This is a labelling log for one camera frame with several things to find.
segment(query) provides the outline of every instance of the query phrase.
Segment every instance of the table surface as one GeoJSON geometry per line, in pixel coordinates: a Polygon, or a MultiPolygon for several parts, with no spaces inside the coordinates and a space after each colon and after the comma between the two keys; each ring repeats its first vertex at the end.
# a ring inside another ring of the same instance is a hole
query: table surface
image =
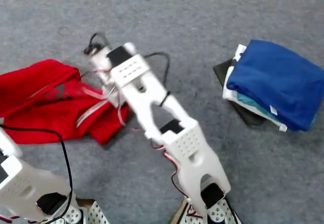
{"type": "MultiPolygon", "coordinates": [[[[81,51],[96,31],[116,47],[131,41],[142,54],[169,53],[167,87],[200,122],[243,222],[323,223],[323,110],[309,132],[283,133],[268,122],[249,128],[222,99],[212,66],[256,38],[323,67],[324,0],[0,0],[0,14],[1,73],[45,58],[90,69],[81,51]]],[[[149,63],[161,76],[163,58],[149,63]]],[[[158,124],[167,120],[154,114],[158,124]]],[[[137,125],[133,119],[105,147],[89,137],[67,142],[74,190],[96,199],[111,223],[167,223],[182,200],[170,181],[174,167],[131,131],[137,125]]],[[[67,176],[60,145],[22,150],[34,166],[67,176]]]]}

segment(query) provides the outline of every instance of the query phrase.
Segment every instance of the teal cloth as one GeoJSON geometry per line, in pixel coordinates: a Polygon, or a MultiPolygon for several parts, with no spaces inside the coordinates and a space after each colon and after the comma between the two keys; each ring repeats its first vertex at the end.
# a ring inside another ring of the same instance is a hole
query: teal cloth
{"type": "Polygon", "coordinates": [[[261,113],[263,113],[264,115],[268,116],[271,119],[274,119],[276,121],[278,121],[275,116],[273,114],[271,114],[270,112],[268,112],[267,110],[265,110],[264,108],[262,108],[257,102],[255,102],[253,99],[243,95],[243,94],[239,94],[237,93],[237,100],[239,100],[240,102],[256,107],[261,113]]]}

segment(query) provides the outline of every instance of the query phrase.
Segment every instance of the blue towel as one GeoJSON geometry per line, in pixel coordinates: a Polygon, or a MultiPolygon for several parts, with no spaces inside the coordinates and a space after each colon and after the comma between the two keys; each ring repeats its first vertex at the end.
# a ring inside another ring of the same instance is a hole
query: blue towel
{"type": "Polygon", "coordinates": [[[324,71],[285,47],[252,40],[227,87],[276,111],[289,129],[307,131],[324,96],[324,71]]]}

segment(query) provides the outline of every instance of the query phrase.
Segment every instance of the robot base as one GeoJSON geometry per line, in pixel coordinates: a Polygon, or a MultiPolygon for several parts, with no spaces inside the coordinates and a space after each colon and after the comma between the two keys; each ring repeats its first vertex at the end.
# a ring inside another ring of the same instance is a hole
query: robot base
{"type": "Polygon", "coordinates": [[[109,224],[96,201],[79,199],[77,202],[80,205],[79,211],[70,206],[64,217],[53,224],[109,224]]]}
{"type": "MultiPolygon", "coordinates": [[[[242,224],[236,213],[232,212],[227,199],[220,200],[208,209],[208,224],[242,224]]],[[[203,219],[194,212],[186,200],[169,224],[204,224],[203,219]]]]}

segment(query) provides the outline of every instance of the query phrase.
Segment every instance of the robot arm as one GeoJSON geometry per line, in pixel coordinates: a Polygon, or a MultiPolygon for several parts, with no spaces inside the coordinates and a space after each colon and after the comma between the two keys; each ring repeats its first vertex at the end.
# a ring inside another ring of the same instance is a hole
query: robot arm
{"type": "MultiPolygon", "coordinates": [[[[123,100],[135,112],[145,136],[164,146],[178,165],[177,175],[187,201],[207,223],[207,209],[225,197],[230,191],[230,184],[217,155],[207,144],[199,123],[163,87],[131,43],[112,51],[104,47],[87,52],[96,70],[107,71],[103,82],[117,87],[123,100]],[[152,116],[152,104],[170,112],[174,120],[161,129],[157,128],[152,116]],[[204,176],[208,178],[201,183],[204,176]]],[[[109,96],[112,103],[117,101],[113,95],[109,96]]]]}
{"type": "Polygon", "coordinates": [[[21,160],[20,148],[3,129],[0,129],[0,150],[0,205],[27,220],[49,222],[65,212],[71,195],[63,219],[79,223],[81,211],[66,180],[21,160]]]}

